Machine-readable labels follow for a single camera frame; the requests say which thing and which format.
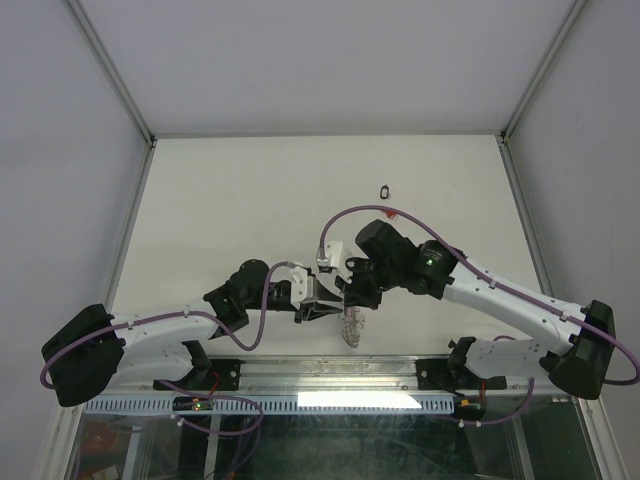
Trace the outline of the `metal disc with key rings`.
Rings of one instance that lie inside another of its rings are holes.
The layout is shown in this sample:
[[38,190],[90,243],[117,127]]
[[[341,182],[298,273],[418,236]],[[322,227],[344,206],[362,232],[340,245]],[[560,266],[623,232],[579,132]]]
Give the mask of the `metal disc with key rings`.
[[364,328],[365,316],[358,307],[348,307],[340,315],[342,322],[342,338],[350,348],[358,348],[361,330]]

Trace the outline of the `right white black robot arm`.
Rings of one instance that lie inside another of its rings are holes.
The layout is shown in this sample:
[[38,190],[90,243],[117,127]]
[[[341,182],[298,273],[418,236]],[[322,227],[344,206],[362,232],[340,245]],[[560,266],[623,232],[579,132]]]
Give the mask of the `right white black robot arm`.
[[517,376],[546,378],[560,390],[595,400],[605,383],[614,347],[613,311],[593,300],[585,306],[520,289],[450,252],[436,240],[414,245],[390,224],[375,220],[357,235],[363,257],[346,260],[349,277],[337,277],[347,307],[375,310],[383,293],[402,288],[463,305],[526,334],[524,340],[462,337],[449,344],[452,383]]

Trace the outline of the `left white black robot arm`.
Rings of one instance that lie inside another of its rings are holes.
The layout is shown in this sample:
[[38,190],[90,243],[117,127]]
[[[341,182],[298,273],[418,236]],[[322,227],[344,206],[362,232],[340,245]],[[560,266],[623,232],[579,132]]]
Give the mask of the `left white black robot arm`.
[[[154,384],[189,390],[206,383],[206,342],[228,338],[251,352],[264,334],[265,315],[290,313],[297,323],[340,313],[342,299],[311,269],[291,262],[245,261],[221,286],[183,307],[150,315],[115,315],[101,304],[83,308],[42,347],[40,382],[62,407],[88,402],[110,388]],[[238,330],[258,312],[258,338]]]

